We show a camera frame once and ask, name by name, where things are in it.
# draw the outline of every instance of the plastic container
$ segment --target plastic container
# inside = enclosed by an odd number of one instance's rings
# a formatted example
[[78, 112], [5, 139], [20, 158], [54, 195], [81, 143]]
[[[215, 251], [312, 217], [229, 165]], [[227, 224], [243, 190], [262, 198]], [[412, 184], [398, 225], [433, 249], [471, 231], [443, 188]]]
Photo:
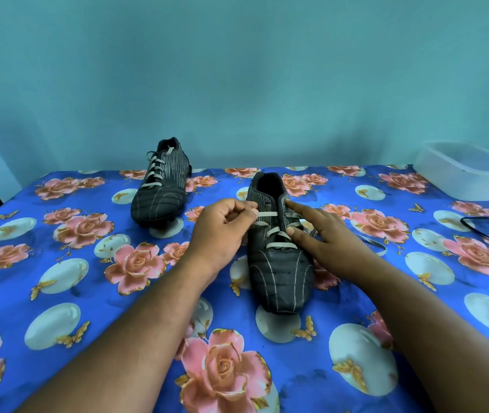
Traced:
[[422, 145], [413, 168], [451, 197], [489, 201], [489, 150], [463, 142]]

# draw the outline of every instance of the soccer cleat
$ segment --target soccer cleat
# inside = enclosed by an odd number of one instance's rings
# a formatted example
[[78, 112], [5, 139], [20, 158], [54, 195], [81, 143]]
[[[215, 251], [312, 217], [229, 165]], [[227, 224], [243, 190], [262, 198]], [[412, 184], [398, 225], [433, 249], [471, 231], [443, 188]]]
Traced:
[[248, 270], [252, 290], [262, 307], [272, 313], [298, 313], [313, 287], [313, 258], [285, 233], [289, 226], [303, 229], [285, 199], [289, 194], [281, 176], [259, 172], [248, 188], [248, 201], [258, 203], [258, 219], [248, 230]]
[[191, 165], [176, 138], [161, 140], [147, 156], [149, 169], [131, 202], [131, 218], [141, 227], [163, 228], [185, 205]]

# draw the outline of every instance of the hand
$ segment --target hand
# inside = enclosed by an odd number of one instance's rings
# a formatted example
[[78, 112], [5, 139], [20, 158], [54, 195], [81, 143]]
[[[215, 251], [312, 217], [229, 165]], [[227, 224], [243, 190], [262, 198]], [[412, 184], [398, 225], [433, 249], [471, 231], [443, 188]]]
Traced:
[[286, 233], [330, 273], [355, 282], [358, 276], [368, 274], [366, 263], [379, 259], [337, 215], [290, 200], [286, 205], [310, 222], [323, 242], [293, 227], [287, 228]]
[[242, 237], [258, 217], [258, 203], [226, 198], [200, 213], [183, 259], [205, 268], [210, 284], [241, 246]]

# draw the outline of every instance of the blue floral bed sheet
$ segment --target blue floral bed sheet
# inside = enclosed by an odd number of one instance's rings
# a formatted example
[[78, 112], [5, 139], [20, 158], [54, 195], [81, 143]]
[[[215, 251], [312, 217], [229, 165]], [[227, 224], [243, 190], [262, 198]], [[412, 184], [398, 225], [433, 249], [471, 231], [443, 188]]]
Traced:
[[[156, 278], [169, 275], [202, 208], [225, 197], [244, 199], [259, 170], [195, 170], [184, 212], [162, 231], [130, 218], [145, 171], [54, 172], [5, 203], [0, 412], [19, 406]], [[489, 215], [489, 202], [453, 200], [407, 165], [262, 170], [279, 173], [297, 201], [339, 215], [377, 242], [374, 251], [489, 337], [489, 242], [459, 222]], [[132, 276], [137, 253], [149, 269]], [[220, 385], [232, 395], [211, 390]], [[357, 287], [317, 266], [316, 289], [300, 315], [267, 313], [250, 290], [246, 243], [200, 298], [155, 411], [186, 408], [431, 410], [384, 320]]]

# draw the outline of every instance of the forearm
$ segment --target forearm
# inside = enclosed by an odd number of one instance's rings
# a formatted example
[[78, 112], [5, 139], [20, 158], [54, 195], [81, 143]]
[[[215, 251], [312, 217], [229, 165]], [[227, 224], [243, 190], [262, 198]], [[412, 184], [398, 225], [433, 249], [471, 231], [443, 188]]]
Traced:
[[372, 299], [436, 409], [489, 411], [489, 339], [381, 258], [368, 261], [362, 271], [371, 274], [358, 276], [358, 286]]
[[192, 264], [183, 258], [19, 411], [150, 413], [205, 286]]

